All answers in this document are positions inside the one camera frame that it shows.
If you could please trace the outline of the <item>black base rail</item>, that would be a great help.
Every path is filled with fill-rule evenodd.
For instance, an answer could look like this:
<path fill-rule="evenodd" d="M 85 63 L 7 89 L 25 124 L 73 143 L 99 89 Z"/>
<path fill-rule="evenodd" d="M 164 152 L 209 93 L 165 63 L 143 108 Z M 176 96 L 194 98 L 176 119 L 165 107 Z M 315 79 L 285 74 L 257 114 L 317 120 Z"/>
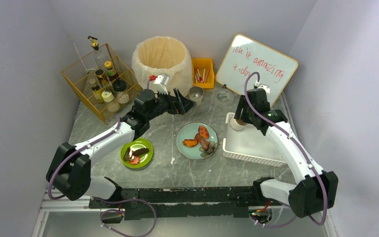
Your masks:
<path fill-rule="evenodd" d="M 122 211 L 124 220 L 143 218 L 232 216 L 245 218 L 262 215 L 269 220 L 277 201 L 259 194 L 254 186 L 191 188 L 124 188 L 114 200 L 105 203 L 92 197 L 90 209 Z"/>

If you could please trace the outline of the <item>orange chicken wing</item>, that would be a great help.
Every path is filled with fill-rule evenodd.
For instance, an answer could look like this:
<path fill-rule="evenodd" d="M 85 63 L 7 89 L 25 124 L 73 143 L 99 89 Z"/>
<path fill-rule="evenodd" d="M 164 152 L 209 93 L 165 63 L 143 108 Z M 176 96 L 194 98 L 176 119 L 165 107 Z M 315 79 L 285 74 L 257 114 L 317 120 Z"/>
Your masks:
<path fill-rule="evenodd" d="M 182 141 L 182 144 L 186 147 L 192 148 L 197 146 L 199 141 L 197 139 L 185 139 Z"/>

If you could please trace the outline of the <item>trash bin with bag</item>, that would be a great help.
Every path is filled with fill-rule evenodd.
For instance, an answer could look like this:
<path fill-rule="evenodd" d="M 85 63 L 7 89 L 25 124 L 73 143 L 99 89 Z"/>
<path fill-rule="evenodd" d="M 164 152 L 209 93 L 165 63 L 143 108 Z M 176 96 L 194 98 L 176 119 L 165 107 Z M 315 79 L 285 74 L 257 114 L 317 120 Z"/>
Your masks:
<path fill-rule="evenodd" d="M 152 75 L 162 73 L 170 77 L 167 90 L 177 88 L 183 96 L 188 95 L 192 82 L 192 61 L 185 45 L 173 37 L 152 37 L 136 46 L 131 67 L 139 85 L 147 88 Z"/>

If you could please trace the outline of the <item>tall yellow label spice jar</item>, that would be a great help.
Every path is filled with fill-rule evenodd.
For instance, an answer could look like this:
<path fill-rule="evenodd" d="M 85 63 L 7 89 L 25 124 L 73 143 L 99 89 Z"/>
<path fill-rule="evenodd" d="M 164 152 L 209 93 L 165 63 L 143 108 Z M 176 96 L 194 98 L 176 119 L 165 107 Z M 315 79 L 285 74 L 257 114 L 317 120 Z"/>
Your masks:
<path fill-rule="evenodd" d="M 105 75 L 105 72 L 101 69 L 97 69 L 94 72 L 95 76 L 97 77 L 101 87 L 105 87 L 107 84 L 109 84 L 108 79 Z"/>

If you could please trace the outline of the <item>green plate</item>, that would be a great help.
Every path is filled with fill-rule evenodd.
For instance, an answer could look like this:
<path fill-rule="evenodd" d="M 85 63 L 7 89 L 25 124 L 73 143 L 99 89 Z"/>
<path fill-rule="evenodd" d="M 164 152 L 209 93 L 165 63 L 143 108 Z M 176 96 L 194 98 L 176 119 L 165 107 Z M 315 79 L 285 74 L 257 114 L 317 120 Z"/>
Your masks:
<path fill-rule="evenodd" d="M 149 148 L 150 151 L 140 156 L 139 164 L 131 165 L 129 161 L 123 160 L 124 152 L 128 147 L 130 147 L 131 152 L 140 148 Z M 141 169 L 141 168 L 146 167 L 150 163 L 150 161 L 152 160 L 153 154 L 154 154 L 154 149 L 150 141 L 145 138 L 138 138 L 137 140 L 122 146 L 121 151 L 120 151 L 120 158 L 125 167 L 130 168 L 130 169 Z"/>

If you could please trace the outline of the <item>upright steel lined mug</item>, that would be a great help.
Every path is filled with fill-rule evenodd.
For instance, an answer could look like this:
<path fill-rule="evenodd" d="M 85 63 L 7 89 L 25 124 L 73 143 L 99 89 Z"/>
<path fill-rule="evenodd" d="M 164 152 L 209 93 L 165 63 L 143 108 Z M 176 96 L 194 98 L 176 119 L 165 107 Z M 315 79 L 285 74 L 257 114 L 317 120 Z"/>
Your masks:
<path fill-rule="evenodd" d="M 193 86 L 189 90 L 189 99 L 194 101 L 197 106 L 202 103 L 204 89 L 199 86 Z"/>

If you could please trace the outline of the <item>dark sea cucumber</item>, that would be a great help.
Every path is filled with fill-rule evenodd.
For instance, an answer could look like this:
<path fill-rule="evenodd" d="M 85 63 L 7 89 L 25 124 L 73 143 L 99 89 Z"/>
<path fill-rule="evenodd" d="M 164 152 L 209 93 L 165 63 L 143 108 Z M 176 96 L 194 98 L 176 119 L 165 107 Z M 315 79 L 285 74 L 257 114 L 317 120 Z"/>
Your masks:
<path fill-rule="evenodd" d="M 140 156 L 148 153 L 149 151 L 150 151 L 149 148 L 140 148 L 140 149 L 137 149 L 137 150 L 133 151 L 132 155 L 140 157 Z"/>

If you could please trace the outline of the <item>small yellow label bottle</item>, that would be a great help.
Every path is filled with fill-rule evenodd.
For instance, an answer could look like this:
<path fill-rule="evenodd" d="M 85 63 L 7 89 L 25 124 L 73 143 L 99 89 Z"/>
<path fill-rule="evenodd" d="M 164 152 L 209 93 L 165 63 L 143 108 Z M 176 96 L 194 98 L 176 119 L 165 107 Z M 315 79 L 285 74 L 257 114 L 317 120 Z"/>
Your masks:
<path fill-rule="evenodd" d="M 92 92 L 93 92 L 93 95 L 94 95 L 96 101 L 100 104 L 103 104 L 104 99 L 102 98 L 102 90 L 101 90 L 100 86 L 98 84 L 93 84 L 91 86 L 91 89 L 92 89 Z"/>

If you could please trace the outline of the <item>light blue flower plate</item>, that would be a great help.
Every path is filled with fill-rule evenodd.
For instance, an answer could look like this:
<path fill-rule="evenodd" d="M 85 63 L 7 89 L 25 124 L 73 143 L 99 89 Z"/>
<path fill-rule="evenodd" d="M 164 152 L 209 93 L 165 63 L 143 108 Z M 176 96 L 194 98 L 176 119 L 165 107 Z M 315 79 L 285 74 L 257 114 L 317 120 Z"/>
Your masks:
<path fill-rule="evenodd" d="M 210 137 L 206 139 L 210 142 L 210 147 L 208 151 L 204 151 L 200 144 L 198 144 L 195 147 L 189 148 L 182 144 L 182 141 L 185 139 L 195 139 L 195 135 L 198 134 L 198 127 L 200 125 L 203 125 L 207 128 Z M 199 122 L 193 122 L 184 125 L 176 136 L 176 146 L 181 154 L 183 154 L 185 157 L 190 159 L 206 159 L 212 156 L 212 154 L 216 151 L 218 147 L 218 137 L 216 135 L 216 132 L 213 130 L 212 127 L 199 123 Z"/>

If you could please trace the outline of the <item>white mug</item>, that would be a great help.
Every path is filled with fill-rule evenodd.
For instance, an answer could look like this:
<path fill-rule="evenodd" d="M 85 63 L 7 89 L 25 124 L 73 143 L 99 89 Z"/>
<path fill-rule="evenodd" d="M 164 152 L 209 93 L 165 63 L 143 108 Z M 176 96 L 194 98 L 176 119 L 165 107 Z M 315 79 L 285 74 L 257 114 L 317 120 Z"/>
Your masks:
<path fill-rule="evenodd" d="M 246 127 L 247 123 L 240 119 L 231 118 L 229 120 L 229 125 L 235 131 L 242 131 Z"/>

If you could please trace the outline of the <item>white plastic basket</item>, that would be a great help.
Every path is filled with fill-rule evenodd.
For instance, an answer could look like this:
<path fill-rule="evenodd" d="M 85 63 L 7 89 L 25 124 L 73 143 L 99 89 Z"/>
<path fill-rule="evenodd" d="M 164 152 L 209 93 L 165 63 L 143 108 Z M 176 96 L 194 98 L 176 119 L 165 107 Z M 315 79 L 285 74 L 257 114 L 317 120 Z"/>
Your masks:
<path fill-rule="evenodd" d="M 230 125 L 233 117 L 234 113 L 226 115 L 224 157 L 275 167 L 286 164 L 278 149 L 254 126 L 249 124 L 242 131 L 234 130 Z"/>

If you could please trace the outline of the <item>clear oil dispenser bottle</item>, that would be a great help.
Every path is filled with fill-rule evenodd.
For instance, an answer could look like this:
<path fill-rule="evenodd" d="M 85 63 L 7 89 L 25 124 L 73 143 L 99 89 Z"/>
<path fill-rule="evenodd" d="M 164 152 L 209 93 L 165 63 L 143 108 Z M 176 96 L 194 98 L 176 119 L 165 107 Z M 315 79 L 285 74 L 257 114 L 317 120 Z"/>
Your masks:
<path fill-rule="evenodd" d="M 104 54 L 102 48 L 99 46 L 98 39 L 93 36 L 88 36 L 88 39 L 90 40 L 91 47 L 93 48 L 93 58 L 97 67 L 105 72 L 106 55 Z"/>

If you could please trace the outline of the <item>black lid shaker jar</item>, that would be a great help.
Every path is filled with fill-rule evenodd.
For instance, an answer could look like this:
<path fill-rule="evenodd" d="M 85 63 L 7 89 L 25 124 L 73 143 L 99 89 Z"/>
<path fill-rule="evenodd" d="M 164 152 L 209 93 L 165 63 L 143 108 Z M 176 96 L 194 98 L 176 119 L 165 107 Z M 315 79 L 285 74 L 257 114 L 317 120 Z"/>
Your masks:
<path fill-rule="evenodd" d="M 113 82 L 113 89 L 116 92 L 116 100 L 120 104 L 129 102 L 129 94 L 127 93 L 127 84 L 124 80 L 116 79 Z"/>

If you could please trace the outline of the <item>yellow plastic bin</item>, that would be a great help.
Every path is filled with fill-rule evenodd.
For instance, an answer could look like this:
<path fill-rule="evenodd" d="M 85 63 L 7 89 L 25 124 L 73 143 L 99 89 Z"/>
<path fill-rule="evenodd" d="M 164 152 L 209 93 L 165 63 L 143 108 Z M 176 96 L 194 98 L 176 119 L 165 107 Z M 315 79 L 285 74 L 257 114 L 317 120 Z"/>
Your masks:
<path fill-rule="evenodd" d="M 203 77 L 204 82 L 199 83 L 196 68 Z M 203 89 L 213 89 L 215 85 L 215 74 L 212 58 L 192 58 L 192 82 L 194 86 L 199 86 Z"/>

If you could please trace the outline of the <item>red marker pen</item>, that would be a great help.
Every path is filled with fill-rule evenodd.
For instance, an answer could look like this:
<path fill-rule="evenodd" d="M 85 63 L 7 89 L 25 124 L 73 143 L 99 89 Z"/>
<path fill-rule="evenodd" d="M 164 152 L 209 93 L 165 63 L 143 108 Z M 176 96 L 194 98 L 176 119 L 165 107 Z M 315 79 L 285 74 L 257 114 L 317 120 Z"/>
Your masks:
<path fill-rule="evenodd" d="M 203 77 L 202 77 L 202 75 L 201 75 L 201 73 L 200 73 L 200 71 L 199 71 L 199 68 L 196 68 L 196 72 L 197 72 L 197 76 L 198 76 L 198 81 L 199 81 L 199 83 L 203 83 L 204 80 L 203 80 Z"/>

